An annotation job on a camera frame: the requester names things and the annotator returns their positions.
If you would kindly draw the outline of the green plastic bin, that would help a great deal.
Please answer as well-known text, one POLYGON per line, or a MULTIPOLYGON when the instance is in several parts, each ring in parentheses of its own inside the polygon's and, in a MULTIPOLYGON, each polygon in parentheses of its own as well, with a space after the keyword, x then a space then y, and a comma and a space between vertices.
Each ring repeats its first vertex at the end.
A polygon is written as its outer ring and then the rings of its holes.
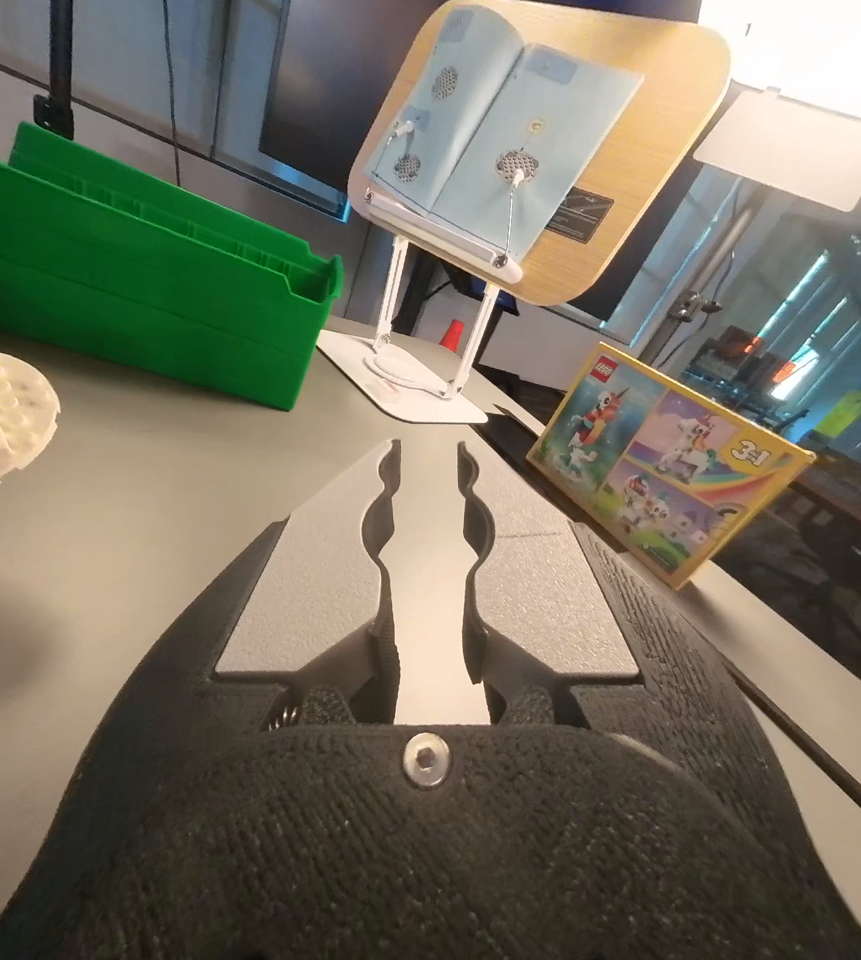
POLYGON ((339 256, 40 126, 0 162, 0 330, 290 411, 343 280, 339 256))

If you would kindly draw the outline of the yellow lego set box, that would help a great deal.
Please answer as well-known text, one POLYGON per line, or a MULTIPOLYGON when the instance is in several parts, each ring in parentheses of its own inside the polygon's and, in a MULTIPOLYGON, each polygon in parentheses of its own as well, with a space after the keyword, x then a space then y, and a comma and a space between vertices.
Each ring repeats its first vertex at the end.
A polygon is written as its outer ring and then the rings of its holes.
POLYGON ((817 454, 601 341, 527 461, 678 591, 817 454))

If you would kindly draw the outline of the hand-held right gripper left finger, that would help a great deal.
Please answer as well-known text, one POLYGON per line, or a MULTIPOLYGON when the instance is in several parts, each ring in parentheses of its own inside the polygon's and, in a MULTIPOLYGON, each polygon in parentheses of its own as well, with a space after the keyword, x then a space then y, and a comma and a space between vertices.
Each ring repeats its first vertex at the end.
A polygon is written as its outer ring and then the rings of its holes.
POLYGON ((386 439, 283 523, 216 661, 217 677, 268 680, 303 701, 335 689, 354 717, 391 724, 400 690, 389 571, 401 442, 386 439))

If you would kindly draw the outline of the white book stand frame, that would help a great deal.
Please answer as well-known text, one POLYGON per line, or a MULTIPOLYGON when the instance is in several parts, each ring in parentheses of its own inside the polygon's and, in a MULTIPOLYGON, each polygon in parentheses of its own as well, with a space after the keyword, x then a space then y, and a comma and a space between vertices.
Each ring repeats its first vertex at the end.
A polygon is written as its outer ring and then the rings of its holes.
POLYGON ((413 425, 483 425, 487 414, 465 397, 464 386, 480 351, 500 288, 485 284, 483 299, 454 377, 444 381, 390 341, 391 310, 399 292, 407 238, 395 235, 376 330, 369 339, 323 330, 317 348, 382 412, 413 425))

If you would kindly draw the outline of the white studio light panel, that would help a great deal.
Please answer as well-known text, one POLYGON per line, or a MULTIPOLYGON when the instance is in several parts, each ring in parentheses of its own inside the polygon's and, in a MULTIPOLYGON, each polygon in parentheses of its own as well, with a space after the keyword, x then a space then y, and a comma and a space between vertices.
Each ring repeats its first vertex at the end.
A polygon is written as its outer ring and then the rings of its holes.
POLYGON ((861 198, 861 1, 702 2, 735 101, 695 158, 824 207, 861 198))

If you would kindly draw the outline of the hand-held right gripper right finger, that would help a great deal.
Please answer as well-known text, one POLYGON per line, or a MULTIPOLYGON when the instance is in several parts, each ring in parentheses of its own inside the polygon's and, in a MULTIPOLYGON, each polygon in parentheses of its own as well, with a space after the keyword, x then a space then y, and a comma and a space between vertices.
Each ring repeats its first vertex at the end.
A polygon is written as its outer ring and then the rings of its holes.
POLYGON ((457 447, 462 534, 473 551, 462 648, 489 719, 528 690, 581 724, 575 688, 638 686, 641 668, 574 522, 481 441, 457 447))

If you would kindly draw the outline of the pale blue printed card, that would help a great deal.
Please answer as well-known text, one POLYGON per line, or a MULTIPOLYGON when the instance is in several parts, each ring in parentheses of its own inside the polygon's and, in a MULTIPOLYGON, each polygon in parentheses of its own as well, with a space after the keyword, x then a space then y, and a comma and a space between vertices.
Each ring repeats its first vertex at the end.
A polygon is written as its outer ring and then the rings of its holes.
POLYGON ((525 43, 491 8, 452 9, 366 167, 377 218, 493 276, 523 260, 644 82, 525 43))

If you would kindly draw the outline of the black stand pole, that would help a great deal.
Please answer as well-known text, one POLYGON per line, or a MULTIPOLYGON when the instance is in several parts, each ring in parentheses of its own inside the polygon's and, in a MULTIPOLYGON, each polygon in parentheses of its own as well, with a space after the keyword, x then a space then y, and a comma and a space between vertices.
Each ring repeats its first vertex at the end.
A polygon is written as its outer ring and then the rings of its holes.
POLYGON ((48 90, 33 97, 33 121, 69 141, 75 139, 73 56, 74 2, 49 1, 48 90))

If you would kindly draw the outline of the wooden board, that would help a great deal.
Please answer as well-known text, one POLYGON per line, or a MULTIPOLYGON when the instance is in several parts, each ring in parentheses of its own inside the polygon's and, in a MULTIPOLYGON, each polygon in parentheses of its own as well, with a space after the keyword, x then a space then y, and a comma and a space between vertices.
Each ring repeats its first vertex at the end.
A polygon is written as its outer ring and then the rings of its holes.
POLYGON ((448 2, 424 23, 352 164, 348 194, 365 219, 534 306, 564 304, 591 287, 695 144, 722 102, 731 54, 695 23, 533 2, 448 2), (643 76, 643 83, 511 283, 428 237, 382 221, 365 199, 366 167, 419 80, 451 10, 478 5, 506 18, 524 43, 643 76))

